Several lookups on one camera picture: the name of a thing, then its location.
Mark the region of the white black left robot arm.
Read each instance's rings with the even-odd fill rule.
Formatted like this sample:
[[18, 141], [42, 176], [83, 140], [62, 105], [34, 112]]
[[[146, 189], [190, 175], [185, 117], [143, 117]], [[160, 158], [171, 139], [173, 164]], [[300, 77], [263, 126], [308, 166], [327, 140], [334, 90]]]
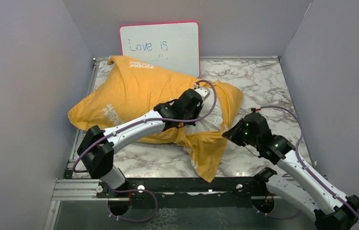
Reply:
[[188, 89], [178, 99], [159, 103], [124, 124], [106, 129], [91, 127], [77, 149], [73, 172], [79, 173], [76, 166], [81, 162], [92, 179], [103, 180], [114, 196], [123, 196], [127, 190], [126, 178], [114, 165], [114, 155], [144, 137], [179, 128], [180, 124], [194, 125], [209, 95], [210, 90], [204, 87]]

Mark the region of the blue yellow Mickey pillowcase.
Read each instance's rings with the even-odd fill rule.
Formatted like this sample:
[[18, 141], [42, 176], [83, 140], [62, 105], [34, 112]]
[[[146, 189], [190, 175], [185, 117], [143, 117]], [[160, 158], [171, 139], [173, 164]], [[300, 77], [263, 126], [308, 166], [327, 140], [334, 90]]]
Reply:
[[[72, 125], [82, 125], [87, 130], [92, 126], [105, 129], [121, 125], [144, 115], [159, 103], [178, 99], [197, 82], [196, 77], [132, 57], [110, 56], [107, 63], [112, 69], [106, 81], [68, 111], [67, 117]], [[200, 117], [201, 120], [213, 111], [218, 99], [224, 119], [222, 133], [226, 132], [233, 125], [240, 110], [244, 97], [242, 91], [219, 80], [212, 84], [202, 82], [201, 86], [210, 89], [214, 94], [212, 108]], [[206, 132], [192, 134], [191, 140], [188, 140], [185, 127], [181, 127], [150, 135], [142, 138], [141, 142], [174, 143], [190, 147], [191, 163], [196, 173], [205, 181], [211, 182], [216, 176], [225, 148], [214, 147], [208, 139], [219, 137], [222, 137], [219, 132]]]

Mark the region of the white pillow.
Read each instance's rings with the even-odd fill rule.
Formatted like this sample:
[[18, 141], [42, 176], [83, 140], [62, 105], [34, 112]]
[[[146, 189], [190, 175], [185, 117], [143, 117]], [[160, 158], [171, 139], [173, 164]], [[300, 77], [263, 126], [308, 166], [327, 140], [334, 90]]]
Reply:
[[[214, 103], [214, 94], [211, 91], [211, 94], [208, 96], [208, 98], [204, 101], [202, 110], [199, 117], [202, 117], [203, 115], [207, 114], [210, 109], [212, 108], [212, 105]], [[197, 133], [206, 133], [206, 132], [219, 132], [219, 134], [222, 134], [223, 130], [223, 115], [222, 115], [222, 109], [221, 105], [218, 99], [216, 99], [216, 103], [214, 106], [213, 111], [204, 119], [196, 122], [195, 126], [185, 126], [185, 134], [188, 140], [191, 140], [192, 134]], [[226, 148], [227, 141], [223, 139], [222, 137], [219, 137], [218, 139], [210, 138], [208, 139], [208, 142], [211, 143], [214, 147], [219, 147], [220, 149]], [[191, 153], [190, 147], [183, 147], [183, 149]]]

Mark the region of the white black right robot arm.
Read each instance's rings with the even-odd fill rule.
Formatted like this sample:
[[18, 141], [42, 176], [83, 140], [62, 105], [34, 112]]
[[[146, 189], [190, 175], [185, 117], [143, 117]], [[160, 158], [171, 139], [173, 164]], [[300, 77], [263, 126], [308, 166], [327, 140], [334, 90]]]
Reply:
[[297, 183], [291, 184], [266, 167], [254, 176], [257, 194], [269, 192], [283, 198], [308, 216], [318, 230], [349, 230], [359, 223], [359, 197], [348, 196], [332, 185], [290, 141], [273, 134], [261, 114], [247, 114], [222, 136], [238, 146], [254, 147], [260, 158], [284, 170]]

